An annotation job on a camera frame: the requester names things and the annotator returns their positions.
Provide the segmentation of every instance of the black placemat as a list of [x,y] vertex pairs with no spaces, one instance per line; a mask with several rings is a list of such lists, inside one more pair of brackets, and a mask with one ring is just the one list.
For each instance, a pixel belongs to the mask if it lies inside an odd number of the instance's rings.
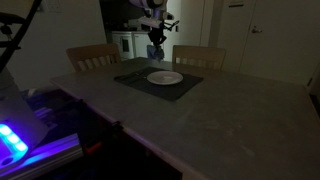
[[169,101],[178,100],[192,87],[203,80],[203,78],[201,77],[195,77],[190,74],[182,74],[183,80],[178,84],[166,86],[156,85],[150,83],[146,78],[149,74],[156,71],[164,71],[164,69],[147,67],[145,69],[135,71],[127,75],[117,76],[114,78],[114,80],[124,85]]

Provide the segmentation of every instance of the wooden chair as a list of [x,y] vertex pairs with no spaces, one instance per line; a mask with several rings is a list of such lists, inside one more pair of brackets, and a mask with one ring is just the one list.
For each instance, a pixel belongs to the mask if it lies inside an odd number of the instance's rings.
[[172,62],[221,70],[225,54],[226,50],[221,48],[175,45]]
[[121,62],[116,44],[76,47],[66,52],[76,72]]

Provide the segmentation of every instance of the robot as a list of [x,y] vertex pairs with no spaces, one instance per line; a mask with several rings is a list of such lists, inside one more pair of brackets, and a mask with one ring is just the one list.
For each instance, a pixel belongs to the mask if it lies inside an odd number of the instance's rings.
[[[18,87],[5,68],[15,50],[20,49],[19,43],[27,32],[41,1],[34,0],[26,19],[0,12],[0,23],[4,24],[0,27],[0,31],[8,37],[8,41],[0,42],[0,48],[5,48],[0,56],[0,179],[32,179],[43,174],[42,169],[53,168],[52,157],[55,157],[55,164],[65,164],[83,155],[76,135],[37,147],[47,134],[48,128],[34,118],[33,112],[20,97]],[[148,35],[154,45],[154,54],[164,56],[161,44],[167,38],[163,32],[171,31],[179,23],[179,21],[174,24],[165,23],[165,20],[174,20],[174,16],[167,12],[168,0],[129,0],[129,2],[145,11],[146,16],[141,17],[139,21],[151,28]],[[152,13],[148,14],[146,9],[151,9]],[[12,24],[21,24],[13,38],[8,26]]]
[[[129,0],[131,4],[143,8],[145,15],[139,19],[139,22],[143,25],[151,27],[149,32],[149,38],[154,45],[156,56],[160,58],[164,57],[161,44],[167,39],[164,36],[164,30],[172,31],[172,28],[176,26],[179,21],[173,24],[166,23],[165,20],[174,20],[174,16],[167,12],[168,0]],[[152,13],[148,14],[146,9],[151,9]]]

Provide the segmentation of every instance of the gray table surface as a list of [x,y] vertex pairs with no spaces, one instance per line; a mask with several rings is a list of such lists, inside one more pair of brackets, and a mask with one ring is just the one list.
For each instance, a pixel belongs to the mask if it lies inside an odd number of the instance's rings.
[[[204,80],[176,102],[113,80],[147,66]],[[143,58],[52,83],[191,179],[320,179],[319,118],[303,86]]]

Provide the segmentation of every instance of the blue light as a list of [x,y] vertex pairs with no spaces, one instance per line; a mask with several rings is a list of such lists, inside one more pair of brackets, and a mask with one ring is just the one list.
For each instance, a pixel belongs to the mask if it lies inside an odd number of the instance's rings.
[[27,145],[23,142],[20,142],[19,144],[16,144],[15,146],[19,151],[25,151],[28,149]]
[[17,144],[19,141],[20,141],[20,138],[15,135],[15,134],[12,134],[10,136],[7,136],[7,139],[9,140],[9,142],[11,142],[12,144]]
[[4,136],[8,136],[12,133],[11,129],[6,125],[0,125],[0,133]]

